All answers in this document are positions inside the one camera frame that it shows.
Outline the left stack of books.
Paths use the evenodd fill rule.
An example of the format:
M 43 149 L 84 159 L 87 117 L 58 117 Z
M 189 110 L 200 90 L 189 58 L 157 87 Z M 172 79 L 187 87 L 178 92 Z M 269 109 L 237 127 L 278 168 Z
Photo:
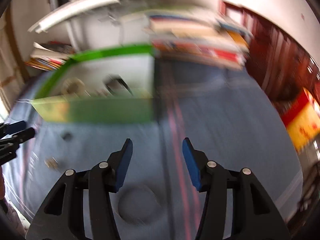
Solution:
M 25 65 L 44 71 L 59 69 L 75 53 L 70 44 L 50 41 L 33 42 L 33 51 Z

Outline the red yellow bag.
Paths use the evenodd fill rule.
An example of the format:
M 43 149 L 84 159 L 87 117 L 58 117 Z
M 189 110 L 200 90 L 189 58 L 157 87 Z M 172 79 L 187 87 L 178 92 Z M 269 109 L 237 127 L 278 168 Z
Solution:
M 306 88 L 280 117 L 297 152 L 319 133 L 319 103 Z

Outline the white desk shelf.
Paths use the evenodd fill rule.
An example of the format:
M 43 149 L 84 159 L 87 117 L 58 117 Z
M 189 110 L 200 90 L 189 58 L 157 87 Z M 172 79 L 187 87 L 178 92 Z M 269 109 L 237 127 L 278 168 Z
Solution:
M 30 33 L 62 31 L 77 52 L 148 43 L 144 30 L 149 9 L 175 0 L 50 0 L 52 11 L 34 23 Z

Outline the stack of books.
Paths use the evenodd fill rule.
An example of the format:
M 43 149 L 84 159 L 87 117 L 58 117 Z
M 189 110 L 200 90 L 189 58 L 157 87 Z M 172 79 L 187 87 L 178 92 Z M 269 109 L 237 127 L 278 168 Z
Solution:
M 50 41 L 33 42 L 33 51 L 25 65 L 44 71 L 59 69 L 75 53 L 70 44 Z
M 252 33 L 228 16 L 202 7 L 150 9 L 145 32 L 163 56 L 242 69 Z

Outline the beige curtain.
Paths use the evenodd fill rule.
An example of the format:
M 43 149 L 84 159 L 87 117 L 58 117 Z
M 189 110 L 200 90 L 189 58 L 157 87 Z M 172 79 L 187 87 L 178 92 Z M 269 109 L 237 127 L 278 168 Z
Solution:
M 1 16 L 1 101 L 10 111 L 28 79 L 7 9 Z

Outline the black item in box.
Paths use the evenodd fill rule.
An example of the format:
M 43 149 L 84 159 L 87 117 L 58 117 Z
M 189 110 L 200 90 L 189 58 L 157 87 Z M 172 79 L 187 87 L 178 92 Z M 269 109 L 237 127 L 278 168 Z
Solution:
M 107 91 L 112 95 L 117 95 L 118 91 L 120 91 L 121 89 L 126 89 L 126 91 L 133 96 L 133 92 L 131 88 L 119 75 L 113 75 L 113 76 L 107 77 L 103 81 L 103 84 L 106 87 Z

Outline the right stack of books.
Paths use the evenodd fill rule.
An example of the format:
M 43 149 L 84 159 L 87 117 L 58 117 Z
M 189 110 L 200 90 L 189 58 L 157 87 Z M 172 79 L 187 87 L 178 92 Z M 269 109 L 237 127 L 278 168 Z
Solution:
M 242 69 L 252 33 L 228 16 L 202 7 L 150 9 L 145 32 L 163 56 Z

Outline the green holographic cardboard box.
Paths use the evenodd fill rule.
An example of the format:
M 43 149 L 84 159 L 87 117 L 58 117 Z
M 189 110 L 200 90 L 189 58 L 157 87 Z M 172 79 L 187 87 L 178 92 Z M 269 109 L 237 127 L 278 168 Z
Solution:
M 136 44 L 73 55 L 43 84 L 31 101 L 48 122 L 134 124 L 150 122 L 154 109 L 154 49 Z M 133 96 L 110 94 L 103 81 L 119 75 Z

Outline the red wooden chair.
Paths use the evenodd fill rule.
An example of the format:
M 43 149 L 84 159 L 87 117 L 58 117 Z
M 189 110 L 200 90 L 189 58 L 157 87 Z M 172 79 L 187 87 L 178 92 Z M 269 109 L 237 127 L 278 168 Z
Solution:
M 270 100 L 293 100 L 304 88 L 316 95 L 319 67 L 291 35 L 241 5 L 220 0 L 219 12 L 224 16 L 238 12 L 240 24 L 252 33 L 246 69 Z

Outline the blue striped bed sheet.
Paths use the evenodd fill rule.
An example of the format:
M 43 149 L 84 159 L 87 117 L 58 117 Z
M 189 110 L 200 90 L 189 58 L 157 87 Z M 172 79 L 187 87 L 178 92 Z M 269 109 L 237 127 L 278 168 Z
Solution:
M 194 239 L 205 195 L 191 183 L 182 141 L 224 168 L 249 168 L 288 220 L 302 194 L 302 170 L 278 112 L 246 71 L 187 62 L 156 67 L 157 119 L 145 124 L 45 122 L 31 100 L 50 78 L 31 80 L 7 119 L 36 130 L 3 167 L 5 195 L 32 220 L 65 170 L 89 170 L 133 142 L 123 187 L 111 195 L 122 239 Z M 44 160 L 54 157 L 58 170 Z

